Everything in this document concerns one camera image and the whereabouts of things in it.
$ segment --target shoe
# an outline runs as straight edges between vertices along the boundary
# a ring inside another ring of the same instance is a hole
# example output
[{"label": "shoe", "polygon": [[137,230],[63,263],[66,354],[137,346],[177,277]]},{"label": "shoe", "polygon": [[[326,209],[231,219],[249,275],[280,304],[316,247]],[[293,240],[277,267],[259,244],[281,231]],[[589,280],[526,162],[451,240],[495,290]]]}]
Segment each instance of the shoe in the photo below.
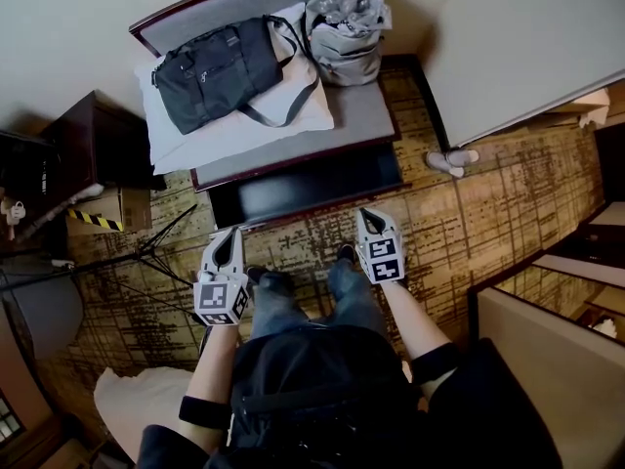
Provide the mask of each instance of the shoe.
[{"label": "shoe", "polygon": [[355,250],[354,246],[351,243],[345,243],[341,245],[339,251],[336,254],[336,258],[338,261],[341,259],[347,259],[348,261],[355,263]]},{"label": "shoe", "polygon": [[426,154],[426,164],[434,170],[445,172],[457,179],[460,179],[465,175],[464,168],[454,167],[451,163],[447,161],[447,158],[445,158],[445,155],[441,152],[432,151]]},{"label": "shoe", "polygon": [[479,160],[479,153],[474,149],[456,149],[447,153],[445,159],[453,167],[466,167]]},{"label": "shoe", "polygon": [[262,266],[250,266],[245,271],[247,277],[249,277],[254,283],[259,284],[261,281],[261,276],[265,273],[268,273],[269,270],[267,268],[263,268]]}]

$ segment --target plastic bag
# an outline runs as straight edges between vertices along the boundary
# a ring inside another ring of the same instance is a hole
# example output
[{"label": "plastic bag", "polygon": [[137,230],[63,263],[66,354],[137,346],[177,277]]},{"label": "plastic bag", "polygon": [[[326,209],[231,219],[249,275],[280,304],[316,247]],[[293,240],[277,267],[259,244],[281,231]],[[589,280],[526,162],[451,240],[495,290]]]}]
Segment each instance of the plastic bag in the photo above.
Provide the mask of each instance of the plastic bag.
[{"label": "plastic bag", "polygon": [[314,10],[347,35],[393,27],[384,0],[321,0]]}]

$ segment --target white wall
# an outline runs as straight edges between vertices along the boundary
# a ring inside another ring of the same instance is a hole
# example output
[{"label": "white wall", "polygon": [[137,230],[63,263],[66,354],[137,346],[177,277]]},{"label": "white wall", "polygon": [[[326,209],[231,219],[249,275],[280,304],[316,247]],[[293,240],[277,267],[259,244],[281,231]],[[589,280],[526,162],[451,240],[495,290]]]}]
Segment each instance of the white wall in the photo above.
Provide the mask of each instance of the white wall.
[{"label": "white wall", "polygon": [[625,72],[625,0],[447,0],[424,69],[452,146]]},{"label": "white wall", "polygon": [[[53,119],[94,89],[143,113],[133,68],[151,58],[128,26],[179,0],[0,0],[0,128]],[[388,53],[413,53],[445,0],[389,0]]]},{"label": "white wall", "polygon": [[597,226],[625,226],[625,201],[614,201],[590,224]]},{"label": "white wall", "polygon": [[569,273],[574,276],[586,277],[588,279],[594,279],[625,288],[625,270],[612,268],[612,266],[578,261],[577,259],[569,259],[568,257],[559,257],[551,254],[543,255],[534,262],[534,266],[560,271],[561,273]]}]

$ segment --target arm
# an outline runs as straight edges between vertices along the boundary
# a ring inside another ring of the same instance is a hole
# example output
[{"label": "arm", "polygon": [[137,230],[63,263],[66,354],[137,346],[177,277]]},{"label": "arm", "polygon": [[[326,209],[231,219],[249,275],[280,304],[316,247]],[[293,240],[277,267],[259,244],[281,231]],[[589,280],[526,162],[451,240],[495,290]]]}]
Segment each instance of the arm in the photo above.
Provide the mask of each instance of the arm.
[{"label": "arm", "polygon": [[[401,340],[406,346],[411,360],[433,351],[451,342],[440,328],[426,314],[410,292],[395,282],[381,283],[384,295],[389,302],[395,318]],[[421,385],[423,394],[429,400],[437,387],[447,379],[454,370],[444,373],[436,380]]]},{"label": "arm", "polygon": [[[188,384],[187,396],[222,405],[229,404],[237,338],[236,325],[213,327]],[[184,420],[180,420],[178,432],[207,453],[214,452],[221,445],[224,436],[222,430],[196,426]]]}]

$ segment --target black duffel bag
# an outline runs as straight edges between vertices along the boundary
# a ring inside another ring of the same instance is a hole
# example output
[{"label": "black duffel bag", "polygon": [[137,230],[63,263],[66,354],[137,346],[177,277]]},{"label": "black duffel bag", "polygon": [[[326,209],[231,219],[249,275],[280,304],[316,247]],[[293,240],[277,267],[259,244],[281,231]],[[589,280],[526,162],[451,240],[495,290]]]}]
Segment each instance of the black duffel bag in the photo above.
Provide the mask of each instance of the black duffel bag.
[{"label": "black duffel bag", "polygon": [[[284,36],[293,56],[278,62],[268,29],[285,25],[295,41]],[[282,68],[295,56],[297,47],[307,56],[297,33],[284,18],[262,16],[228,24],[204,33],[167,53],[152,73],[169,117],[183,134],[222,118],[235,109],[270,127],[285,127],[297,116],[319,83],[315,80],[295,98],[283,123],[274,123],[247,103],[282,81]]]}]

